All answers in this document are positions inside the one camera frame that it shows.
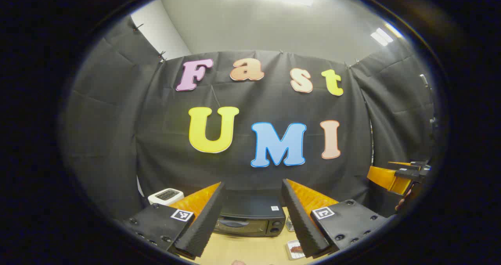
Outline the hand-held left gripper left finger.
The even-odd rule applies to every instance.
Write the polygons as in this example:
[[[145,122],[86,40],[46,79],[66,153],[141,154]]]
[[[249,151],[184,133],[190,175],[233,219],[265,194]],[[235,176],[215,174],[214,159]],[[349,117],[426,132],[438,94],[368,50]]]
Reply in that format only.
[[[131,235],[163,252],[201,257],[223,206],[223,182],[205,187],[169,206],[153,203],[123,225]]]

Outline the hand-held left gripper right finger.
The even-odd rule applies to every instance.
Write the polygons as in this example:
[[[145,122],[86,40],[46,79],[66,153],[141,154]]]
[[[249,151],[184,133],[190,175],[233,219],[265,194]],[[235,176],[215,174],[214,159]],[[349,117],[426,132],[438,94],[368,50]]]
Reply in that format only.
[[[386,217],[355,200],[339,202],[290,179],[283,179],[281,195],[308,258],[342,251],[387,222]]]

